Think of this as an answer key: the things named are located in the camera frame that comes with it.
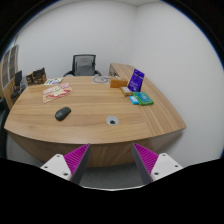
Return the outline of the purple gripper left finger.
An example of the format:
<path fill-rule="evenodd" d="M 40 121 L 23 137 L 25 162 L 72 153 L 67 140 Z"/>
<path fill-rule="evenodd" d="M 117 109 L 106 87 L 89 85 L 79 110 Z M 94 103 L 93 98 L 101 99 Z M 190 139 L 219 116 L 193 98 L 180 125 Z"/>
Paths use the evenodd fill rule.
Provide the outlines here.
<path fill-rule="evenodd" d="M 83 145 L 65 155 L 56 154 L 41 168 L 65 180 L 80 184 L 88 158 L 90 145 Z"/>

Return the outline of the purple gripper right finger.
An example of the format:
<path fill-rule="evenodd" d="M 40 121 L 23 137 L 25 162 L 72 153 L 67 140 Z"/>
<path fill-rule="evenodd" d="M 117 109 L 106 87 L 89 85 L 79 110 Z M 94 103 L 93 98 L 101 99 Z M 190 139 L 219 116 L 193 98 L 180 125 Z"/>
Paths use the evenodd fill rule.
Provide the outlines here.
<path fill-rule="evenodd" d="M 144 185 L 182 169 L 168 154 L 157 154 L 137 143 L 132 145 L 132 155 Z"/>

